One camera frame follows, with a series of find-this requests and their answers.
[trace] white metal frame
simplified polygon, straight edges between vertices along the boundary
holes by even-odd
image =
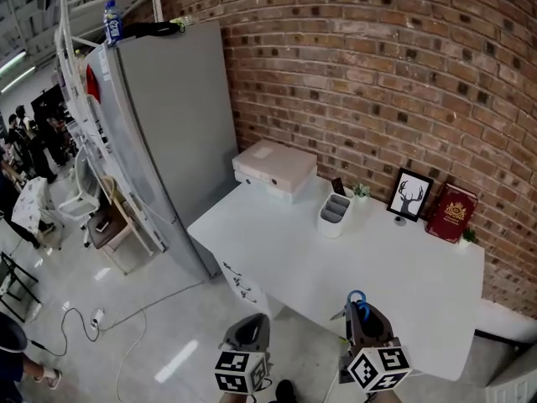
[[[95,121],[93,119],[91,107],[88,102],[88,96],[84,90],[84,86],[82,85],[80,74],[76,69],[76,57],[73,41],[93,47],[97,47],[99,44],[81,37],[94,33],[96,31],[95,29],[85,32],[84,34],[79,34],[78,36],[73,36],[70,32],[70,15],[73,13],[83,13],[88,8],[95,6],[102,7],[102,4],[105,1],[108,0],[60,0],[60,23],[55,31],[55,45],[56,53],[60,61],[61,72],[65,79],[65,88],[69,94],[69,97],[66,97],[65,100],[70,115],[75,119],[76,123],[81,129],[81,141],[84,144],[92,144],[92,146],[98,150],[98,153],[101,156],[100,158],[102,158],[106,164],[107,171],[105,172],[104,169],[96,168],[98,165],[97,163],[91,162],[91,167],[94,173],[96,173],[97,179],[100,181],[102,176],[101,174],[109,174],[117,181],[120,191],[130,206],[130,209],[135,213],[138,222],[143,227],[145,232],[151,237],[158,249],[164,252],[164,244],[159,236],[159,231],[154,227],[141,207],[138,206],[132,193],[133,190],[128,184],[124,174],[121,172],[116,158],[110,153],[101,139],[95,139]],[[123,16],[132,12],[144,1],[146,0],[136,0],[125,10]],[[162,22],[164,17],[162,14],[160,0],[152,0],[152,3],[155,21]]]

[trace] brick wall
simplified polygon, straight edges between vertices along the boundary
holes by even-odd
[[[164,2],[219,21],[242,148],[309,150],[382,201],[400,166],[435,180],[428,208],[475,192],[483,296],[537,317],[537,0]]]

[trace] white desk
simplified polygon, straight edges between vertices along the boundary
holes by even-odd
[[[415,369],[458,379],[476,326],[484,250],[435,238],[422,221],[397,227],[373,199],[354,205],[341,237],[325,238],[315,223],[329,190],[316,178],[289,205],[242,184],[188,232],[221,264],[340,335],[344,321],[330,318],[351,290],[364,291],[409,348]]]

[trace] concrete floor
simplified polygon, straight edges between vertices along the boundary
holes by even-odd
[[[67,179],[51,186],[56,205],[65,199],[68,190]],[[82,233],[73,222],[65,224],[62,250],[35,251],[24,241],[18,245],[19,237],[0,222],[0,249],[6,253],[14,250],[13,258],[39,279],[34,291],[43,309],[34,322],[25,326],[25,331],[29,338],[52,351],[58,353],[65,348],[60,323],[68,307],[78,308],[86,324],[95,309],[103,308],[102,328],[106,329],[141,307],[198,283],[166,253],[144,258],[136,239],[122,245],[118,257],[126,266],[142,266],[123,276],[94,248],[82,248]],[[70,313],[65,320],[69,338],[65,357],[58,359],[37,348],[28,350],[31,358],[63,371],[60,388],[50,391],[27,378],[20,385],[24,398],[36,403],[114,402],[117,381],[119,396],[125,403],[218,402],[221,393],[212,373],[218,344],[226,329],[252,314],[252,309],[219,278],[171,296],[144,313],[145,318],[139,313],[102,333],[95,343],[86,339],[80,318]],[[117,378],[125,353],[146,327],[145,319],[146,332]],[[336,372],[337,337],[286,308],[272,321],[270,340],[274,383],[292,379],[301,401],[325,401]],[[475,338],[459,381],[419,374],[408,378],[398,388],[398,394],[409,403],[484,402],[483,387],[498,366],[512,357],[510,347]],[[271,386],[258,393],[258,402],[271,401],[274,389]],[[344,394],[336,387],[328,401],[360,401],[359,394]]]

